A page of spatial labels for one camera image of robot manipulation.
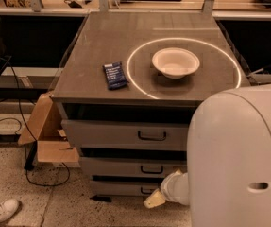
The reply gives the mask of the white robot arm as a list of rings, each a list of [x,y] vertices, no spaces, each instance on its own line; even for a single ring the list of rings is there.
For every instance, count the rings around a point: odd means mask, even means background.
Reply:
[[[191,209],[193,227],[271,227],[271,84],[206,99],[188,129],[187,169],[145,201]]]

